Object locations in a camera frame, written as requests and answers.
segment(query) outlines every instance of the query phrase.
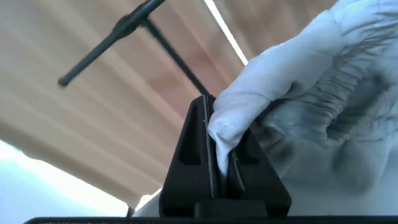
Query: garment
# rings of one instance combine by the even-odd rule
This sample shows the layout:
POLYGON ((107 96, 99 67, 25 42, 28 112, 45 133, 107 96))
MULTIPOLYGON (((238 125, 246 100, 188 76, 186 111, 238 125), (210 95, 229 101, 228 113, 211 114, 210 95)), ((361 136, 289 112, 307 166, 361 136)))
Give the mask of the garment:
POLYGON ((398 1, 338 1, 218 96, 208 131, 221 174, 251 125, 285 184, 371 191, 397 144, 397 81, 398 1))

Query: fluorescent light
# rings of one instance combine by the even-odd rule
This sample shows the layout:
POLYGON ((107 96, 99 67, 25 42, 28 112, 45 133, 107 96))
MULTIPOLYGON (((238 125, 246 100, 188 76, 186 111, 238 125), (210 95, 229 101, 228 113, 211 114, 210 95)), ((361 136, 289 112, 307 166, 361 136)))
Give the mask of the fluorescent light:
POLYGON ((213 0, 204 0, 207 7, 209 8, 211 14, 216 19, 218 25, 221 27, 221 30, 224 32, 226 38, 232 45, 232 48, 235 50, 238 57, 241 59, 244 65, 248 64, 248 59, 244 56, 242 49, 239 47, 237 41, 235 40, 234 36, 232 35, 231 31, 229 30, 228 26, 226 25, 223 17, 221 16, 220 12, 218 11, 216 4, 213 0))

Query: ceiling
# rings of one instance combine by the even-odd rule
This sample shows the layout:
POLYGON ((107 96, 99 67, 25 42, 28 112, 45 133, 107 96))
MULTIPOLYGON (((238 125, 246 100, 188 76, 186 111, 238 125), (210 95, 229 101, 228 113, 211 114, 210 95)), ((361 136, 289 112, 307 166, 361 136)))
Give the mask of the ceiling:
MULTIPOLYGON (((138 0, 0 0, 0 138, 127 202, 162 186, 199 92, 138 29, 66 89, 57 80, 138 0)), ((297 33, 334 0, 215 0, 247 59, 297 33)), ((213 95, 244 64, 202 0, 150 17, 213 95)))

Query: black rod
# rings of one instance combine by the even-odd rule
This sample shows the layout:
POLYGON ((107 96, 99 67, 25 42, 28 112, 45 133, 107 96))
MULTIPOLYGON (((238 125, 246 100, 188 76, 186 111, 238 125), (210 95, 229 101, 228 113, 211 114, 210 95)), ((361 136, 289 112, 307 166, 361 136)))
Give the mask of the black rod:
POLYGON ((173 58, 174 62, 181 68, 181 70, 185 73, 185 75, 191 80, 193 85, 199 90, 202 95, 209 95, 209 92, 203 86, 203 84, 199 81, 199 79, 193 74, 193 72, 189 69, 188 65, 180 58, 180 56, 176 53, 173 47, 167 42, 165 37, 160 33, 158 28, 156 28, 155 24, 150 21, 149 18, 144 19, 141 22, 141 25, 159 41, 159 43, 163 46, 163 48, 169 53, 169 55, 173 58))
POLYGON ((130 14, 122 17, 115 25, 112 33, 99 43, 86 57, 77 63, 64 77, 58 80, 58 84, 66 87, 76 76, 87 66, 97 59, 105 50, 112 46, 119 39, 131 34, 140 25, 141 21, 159 7, 165 0, 147 0, 138 6, 130 14))

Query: white wall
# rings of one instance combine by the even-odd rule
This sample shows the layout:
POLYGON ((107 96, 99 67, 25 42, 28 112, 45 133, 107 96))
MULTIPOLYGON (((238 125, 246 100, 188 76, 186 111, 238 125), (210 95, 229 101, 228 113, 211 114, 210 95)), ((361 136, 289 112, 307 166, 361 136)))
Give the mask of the white wall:
POLYGON ((34 217, 120 216, 127 205, 0 141, 0 223, 34 217))

